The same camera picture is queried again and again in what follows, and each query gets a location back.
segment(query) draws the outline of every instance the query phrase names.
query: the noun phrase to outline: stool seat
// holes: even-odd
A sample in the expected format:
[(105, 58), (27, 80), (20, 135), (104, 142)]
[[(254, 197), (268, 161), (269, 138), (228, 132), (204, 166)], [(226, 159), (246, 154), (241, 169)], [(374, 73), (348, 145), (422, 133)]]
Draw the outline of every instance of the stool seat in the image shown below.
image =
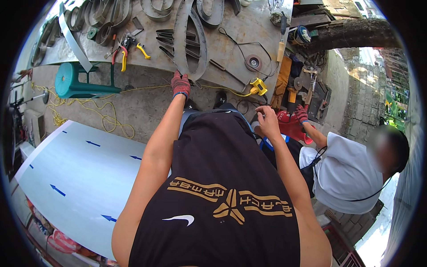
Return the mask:
[[(111, 65), (111, 85), (89, 83), (89, 72), (78, 62), (65, 62), (59, 66), (55, 77), (55, 90), (59, 98), (94, 98), (105, 94), (118, 94), (121, 89), (114, 86), (114, 66)], [(79, 82), (79, 73), (86, 73), (86, 83)]]

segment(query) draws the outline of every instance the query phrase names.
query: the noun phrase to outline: gold graphic print on shirt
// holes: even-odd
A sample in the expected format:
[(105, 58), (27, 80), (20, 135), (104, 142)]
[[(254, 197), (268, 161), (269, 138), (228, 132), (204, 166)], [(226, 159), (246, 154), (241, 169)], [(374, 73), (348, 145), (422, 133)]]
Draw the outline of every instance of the gold graphic print on shirt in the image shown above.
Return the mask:
[(257, 211), (265, 216), (292, 217), (292, 207), (278, 196), (257, 196), (248, 190), (237, 192), (236, 189), (230, 189), (225, 197), (224, 192), (227, 189), (220, 184), (202, 185), (181, 177), (176, 177), (169, 185), (167, 190), (192, 194), (211, 202), (217, 202), (221, 198), (223, 201), (220, 201), (221, 204), (213, 212), (215, 218), (230, 215), (239, 224), (243, 224), (245, 217), (238, 208), (243, 208), (246, 211)]

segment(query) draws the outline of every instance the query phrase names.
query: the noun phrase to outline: person in white shirt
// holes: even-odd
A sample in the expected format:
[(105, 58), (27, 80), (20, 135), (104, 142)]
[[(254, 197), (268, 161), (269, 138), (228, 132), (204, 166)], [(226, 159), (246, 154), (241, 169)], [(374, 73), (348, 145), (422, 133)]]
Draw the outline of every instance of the person in white shirt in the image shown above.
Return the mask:
[[(408, 140), (402, 131), (390, 125), (377, 127), (369, 137), (368, 147), (332, 132), (324, 136), (308, 122), (307, 112), (298, 105), (295, 115), (322, 156), (310, 147), (289, 139), (287, 145), (307, 183), (311, 197), (347, 214), (369, 212), (386, 181), (405, 168), (409, 158)], [(259, 122), (252, 124), (263, 137)], [(262, 148), (275, 163), (274, 151)]]

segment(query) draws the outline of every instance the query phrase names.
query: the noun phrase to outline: metal work table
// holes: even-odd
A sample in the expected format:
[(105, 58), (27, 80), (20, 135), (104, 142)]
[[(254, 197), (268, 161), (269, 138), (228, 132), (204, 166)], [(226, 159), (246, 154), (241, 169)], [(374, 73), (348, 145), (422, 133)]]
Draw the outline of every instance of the metal work table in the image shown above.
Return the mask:
[[(127, 64), (151, 67), (172, 72), (176, 70), (172, 60), (170, 60), (159, 49), (160, 44), (156, 40), (156, 30), (173, 29), (175, 15), (179, 4), (180, 0), (175, 0), (172, 7), (172, 16), (168, 21), (154, 22), (150, 20), (148, 16), (142, 11), (140, 2), (138, 0), (134, 0), (132, 2), (133, 7), (131, 18), (137, 17), (144, 27), (144, 30), (136, 35), (136, 38), (138, 42), (140, 42), (142, 45), (145, 45), (144, 49), (147, 54), (151, 56), (151, 59), (145, 59), (140, 50), (138, 50), (135, 46), (131, 46), (129, 48)], [(284, 10), (286, 17), (288, 17), (289, 20), (292, 14), (292, 0), (284, 0), (283, 7), (284, 8), (282, 8), (282, 10)], [(281, 33), (280, 28), (274, 26), (271, 23), (269, 17), (270, 10), (266, 0), (253, 1), (248, 7), (242, 6), (242, 11), (237, 16), (234, 15), (231, 4), (226, 1), (224, 16), (220, 27), (223, 27), (227, 33), (238, 43), (254, 41), (262, 43), (272, 58), (273, 72), (277, 66), (276, 57)], [(125, 27), (118, 31), (117, 37), (123, 38), (123, 34), (126, 32), (126, 29), (130, 32), (135, 30), (132, 19)], [(85, 24), (83, 26), (82, 33), (74, 33), (74, 38), (88, 57), (89, 61), (111, 62), (111, 56), (107, 59), (104, 59), (104, 55), (111, 51), (111, 46), (103, 47), (98, 45), (96, 42), (87, 39), (85, 33), (87, 33), (89, 30), (90, 27)], [(208, 60), (213, 59), (220, 63), (226, 67), (227, 70), (232, 72), (235, 76), (243, 81), (247, 81), (255, 77), (259, 77), (261, 79), (265, 77), (258, 72), (249, 71), (245, 67), (245, 59), (241, 55), (239, 48), (226, 35), (221, 34), (218, 29), (207, 29), (204, 27), (204, 30), (207, 38)], [(257, 44), (246, 44), (241, 45), (240, 47), (246, 56), (249, 54), (258, 55), (263, 63), (261, 72), (265, 74), (270, 73), (270, 59), (261, 46)], [(71, 48), (66, 42), (65, 38), (57, 38), (55, 44), (52, 47), (47, 48), (46, 55), (41, 62), (41, 65), (53, 65), (72, 61), (77, 61), (77, 58), (71, 51)], [(122, 54), (120, 53), (116, 57), (116, 64), (121, 63), (121, 61)], [(266, 96), (269, 101), (273, 95), (279, 70), (280, 66), (278, 67), (276, 73), (272, 77), (269, 77), (265, 82), (268, 89)], [(243, 86), (238, 81), (209, 63), (201, 79), (216, 83), (223, 87), (234, 89), (237, 92), (248, 93), (250, 90), (250, 87), (247, 86), (243, 91)]]

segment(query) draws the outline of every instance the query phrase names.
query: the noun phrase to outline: white t-shirt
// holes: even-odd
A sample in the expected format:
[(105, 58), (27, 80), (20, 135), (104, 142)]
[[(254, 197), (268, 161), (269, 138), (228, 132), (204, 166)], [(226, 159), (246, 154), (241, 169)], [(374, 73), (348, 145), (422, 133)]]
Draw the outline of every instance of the white t-shirt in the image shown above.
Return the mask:
[[(377, 202), (383, 186), (383, 175), (369, 163), (366, 147), (332, 132), (328, 133), (328, 149), (316, 164), (313, 193), (316, 199), (336, 211), (364, 214)], [(317, 151), (303, 147), (299, 153), (300, 168), (308, 166)]]

